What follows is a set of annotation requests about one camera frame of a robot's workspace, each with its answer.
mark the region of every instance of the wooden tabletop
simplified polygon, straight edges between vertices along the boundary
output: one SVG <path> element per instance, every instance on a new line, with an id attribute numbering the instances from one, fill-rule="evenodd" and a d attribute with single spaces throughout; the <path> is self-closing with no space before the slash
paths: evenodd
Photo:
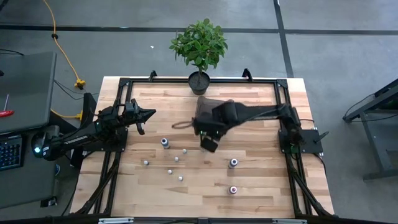
<path id="1" fill-rule="evenodd" d="M 104 77 L 96 111 L 111 106 L 120 77 Z M 300 119 L 311 119 L 311 111 L 301 78 L 287 79 L 292 106 Z M 274 105 L 275 93 L 268 84 L 212 83 L 205 97 L 233 99 L 246 105 Z M 293 217 L 292 199 L 285 157 L 279 151 L 277 120 L 251 121 L 231 129 L 212 154 L 200 149 L 193 128 L 176 130 L 172 124 L 195 116 L 197 96 L 186 83 L 136 83 L 132 98 L 145 109 L 157 112 L 144 125 L 146 134 L 129 128 L 126 151 L 122 153 L 112 216 L 128 217 Z M 313 127 L 302 121 L 303 129 Z M 162 138 L 171 148 L 163 149 Z M 103 152 L 94 152 L 83 161 L 71 212 L 77 211 L 98 186 Z M 239 161 L 235 169 L 228 162 Z M 333 213 L 321 162 L 304 154 L 307 184 L 326 210 Z M 229 195 L 227 189 L 238 192 Z M 302 193 L 299 200 L 304 211 Z M 103 207 L 108 190 L 105 190 Z"/>

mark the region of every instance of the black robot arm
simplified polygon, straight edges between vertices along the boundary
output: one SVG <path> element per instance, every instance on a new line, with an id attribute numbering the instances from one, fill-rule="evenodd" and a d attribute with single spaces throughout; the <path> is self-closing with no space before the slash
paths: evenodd
<path id="1" fill-rule="evenodd" d="M 291 144 L 303 143 L 301 123 L 295 108 L 287 104 L 272 106 L 245 106 L 232 100 L 218 101 L 199 97 L 197 115 L 193 119 L 196 135 L 200 135 L 200 146 L 215 152 L 218 142 L 228 130 L 246 121 L 280 119 Z"/>
<path id="2" fill-rule="evenodd" d="M 120 106 L 124 107 L 122 115 L 118 115 Z M 115 145 L 119 142 L 125 128 L 132 124 L 137 125 L 139 134 L 145 134 L 142 124 L 155 112 L 156 110 L 140 108 L 135 99 L 126 104 L 120 104 L 119 100 L 115 100 L 113 106 L 100 111 L 98 119 L 89 125 L 82 126 L 75 132 L 64 134 L 61 137 L 46 139 L 41 152 L 42 157 L 53 161 L 81 146 L 87 150 L 86 146 L 98 141 L 107 145 Z"/>

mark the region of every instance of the gray floor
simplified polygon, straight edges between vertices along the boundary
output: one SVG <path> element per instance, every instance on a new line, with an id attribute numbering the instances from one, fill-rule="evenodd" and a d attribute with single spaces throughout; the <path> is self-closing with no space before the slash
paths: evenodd
<path id="1" fill-rule="evenodd" d="M 227 28 L 277 28 L 272 0 L 50 0 L 57 23 L 73 26 L 185 27 L 209 17 Z M 398 29 L 394 0 L 280 0 L 287 29 Z M 51 24 L 40 0 L 14 0 L 0 12 L 0 23 Z M 194 68 L 174 61 L 168 32 L 59 32 L 59 42 L 86 89 L 99 92 L 105 75 L 189 75 Z M 72 86 L 75 77 L 47 31 L 0 30 L 0 48 L 25 54 L 58 52 L 56 79 Z M 211 76 L 286 77 L 278 34 L 225 34 L 229 50 Z M 335 213 L 341 217 L 397 222 L 398 178 L 364 183 L 377 171 L 360 123 L 341 117 L 355 102 L 398 77 L 398 37 L 367 35 L 288 35 L 295 77 L 305 79 L 313 117 L 323 140 L 325 163 Z M 74 101 L 55 87 L 52 108 L 77 114 Z M 60 215 L 72 193 L 75 174 L 60 179 L 60 204 L 37 204 L 0 210 L 0 220 Z"/>

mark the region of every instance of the small cylinder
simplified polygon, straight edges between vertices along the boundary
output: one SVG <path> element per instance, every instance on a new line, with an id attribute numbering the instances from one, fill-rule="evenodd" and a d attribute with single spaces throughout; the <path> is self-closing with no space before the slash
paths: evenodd
<path id="1" fill-rule="evenodd" d="M 237 166 L 237 164 L 238 164 L 238 160 L 237 159 L 231 159 L 229 161 L 228 167 L 230 169 L 234 169 Z"/>
<path id="2" fill-rule="evenodd" d="M 162 138 L 160 143 L 162 143 L 162 146 L 163 146 L 164 149 L 169 149 L 170 148 L 169 140 L 167 140 L 166 138 Z"/>
<path id="3" fill-rule="evenodd" d="M 238 192 L 238 189 L 235 186 L 232 186 L 228 189 L 229 194 L 236 194 Z"/>

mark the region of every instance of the keyboard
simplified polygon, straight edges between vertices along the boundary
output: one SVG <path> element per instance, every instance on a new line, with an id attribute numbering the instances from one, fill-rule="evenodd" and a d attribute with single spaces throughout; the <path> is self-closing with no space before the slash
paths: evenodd
<path id="1" fill-rule="evenodd" d="M 24 156 L 20 134 L 0 137 L 0 171 L 22 167 Z"/>

